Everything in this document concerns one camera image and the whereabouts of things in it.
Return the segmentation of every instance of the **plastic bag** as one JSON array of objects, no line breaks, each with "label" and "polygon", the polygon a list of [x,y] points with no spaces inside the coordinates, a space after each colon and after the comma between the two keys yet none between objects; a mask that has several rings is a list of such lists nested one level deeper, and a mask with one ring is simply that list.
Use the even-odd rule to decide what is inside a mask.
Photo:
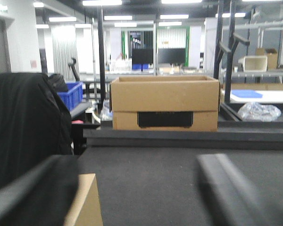
[{"label": "plastic bag", "polygon": [[238,115],[243,120],[275,121],[281,115],[281,111],[273,105],[248,102],[239,109]]},{"label": "plastic bag", "polygon": [[109,104],[110,104],[109,100],[104,100],[103,109],[100,112],[100,118],[103,121],[111,121],[112,120],[113,114],[112,114],[112,112],[110,112]]}]

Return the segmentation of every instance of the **white curtain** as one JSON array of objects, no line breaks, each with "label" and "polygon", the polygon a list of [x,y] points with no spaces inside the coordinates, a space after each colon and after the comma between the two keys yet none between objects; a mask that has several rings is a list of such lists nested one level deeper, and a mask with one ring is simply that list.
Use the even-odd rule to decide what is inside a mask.
[{"label": "white curtain", "polygon": [[77,59],[76,34],[74,25],[59,25],[51,27],[53,61],[55,73],[60,73],[67,81],[75,80],[75,77],[68,67],[72,62],[71,58]]}]

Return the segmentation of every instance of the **blue mat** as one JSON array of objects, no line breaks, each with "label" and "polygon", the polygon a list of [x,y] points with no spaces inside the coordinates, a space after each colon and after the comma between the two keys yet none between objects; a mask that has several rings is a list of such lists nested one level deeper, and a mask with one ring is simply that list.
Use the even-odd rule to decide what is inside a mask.
[{"label": "blue mat", "polygon": [[233,89],[232,94],[240,98],[262,98],[263,95],[251,89]]}]

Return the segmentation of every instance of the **black monitor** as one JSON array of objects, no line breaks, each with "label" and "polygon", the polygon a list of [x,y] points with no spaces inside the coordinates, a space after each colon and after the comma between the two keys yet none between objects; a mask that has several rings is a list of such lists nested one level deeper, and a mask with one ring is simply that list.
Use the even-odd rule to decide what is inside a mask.
[{"label": "black monitor", "polygon": [[132,64],[152,64],[153,49],[132,49]]},{"label": "black monitor", "polygon": [[185,49],[184,48],[159,48],[158,49],[159,64],[184,64]]}]

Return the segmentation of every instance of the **ceiling light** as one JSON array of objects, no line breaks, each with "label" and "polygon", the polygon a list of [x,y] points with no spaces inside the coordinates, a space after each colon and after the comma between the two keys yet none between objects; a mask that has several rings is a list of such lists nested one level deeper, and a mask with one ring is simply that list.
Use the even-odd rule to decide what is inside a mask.
[{"label": "ceiling light", "polygon": [[161,0],[162,4],[200,3],[202,0]]},{"label": "ceiling light", "polygon": [[44,3],[43,2],[34,2],[33,6],[35,8],[42,8],[42,7],[44,7]]},{"label": "ceiling light", "polygon": [[75,24],[76,28],[91,28],[91,24]]},{"label": "ceiling light", "polygon": [[1,12],[7,12],[7,10],[8,10],[8,6],[4,6],[4,5],[0,4],[0,11]]},{"label": "ceiling light", "polygon": [[[222,17],[223,18],[229,18],[231,16],[230,13],[223,13]],[[235,13],[235,17],[245,17],[245,13]]]},{"label": "ceiling light", "polygon": [[87,0],[83,1],[83,6],[116,6],[121,5],[121,0]]},{"label": "ceiling light", "polygon": [[72,22],[76,21],[76,17],[69,16],[69,17],[49,17],[50,22]]},{"label": "ceiling light", "polygon": [[47,28],[49,28],[49,25],[48,24],[36,24],[36,28],[47,29]]},{"label": "ceiling light", "polygon": [[242,1],[282,1],[282,0],[242,0]]},{"label": "ceiling light", "polygon": [[182,23],[181,21],[175,21],[175,22],[159,22],[159,26],[180,26]]},{"label": "ceiling light", "polygon": [[188,19],[188,14],[182,15],[160,15],[160,19]]},{"label": "ceiling light", "polygon": [[137,23],[114,23],[115,27],[137,27]]},{"label": "ceiling light", "polygon": [[132,16],[104,16],[104,20],[132,20]]}]

